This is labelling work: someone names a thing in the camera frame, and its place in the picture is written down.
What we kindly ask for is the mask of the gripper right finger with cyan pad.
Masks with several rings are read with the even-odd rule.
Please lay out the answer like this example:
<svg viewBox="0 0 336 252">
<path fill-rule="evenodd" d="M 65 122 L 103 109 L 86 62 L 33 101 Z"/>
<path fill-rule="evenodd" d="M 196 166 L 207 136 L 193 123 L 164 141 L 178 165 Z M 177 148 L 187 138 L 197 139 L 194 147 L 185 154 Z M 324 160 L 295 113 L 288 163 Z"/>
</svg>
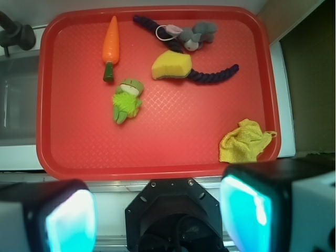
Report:
<svg viewBox="0 0 336 252">
<path fill-rule="evenodd" d="M 231 164 L 219 202 L 239 251 L 335 251 L 334 162 Z"/>
</svg>

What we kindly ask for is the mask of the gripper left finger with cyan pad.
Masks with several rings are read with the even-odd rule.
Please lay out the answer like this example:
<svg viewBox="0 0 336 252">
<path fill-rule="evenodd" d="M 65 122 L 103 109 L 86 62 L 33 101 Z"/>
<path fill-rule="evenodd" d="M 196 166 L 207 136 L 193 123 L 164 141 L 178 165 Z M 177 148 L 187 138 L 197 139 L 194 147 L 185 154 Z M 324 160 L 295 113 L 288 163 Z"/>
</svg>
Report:
<svg viewBox="0 0 336 252">
<path fill-rule="evenodd" d="M 1 184 L 1 251 L 93 251 L 97 229 L 81 180 Z"/>
</svg>

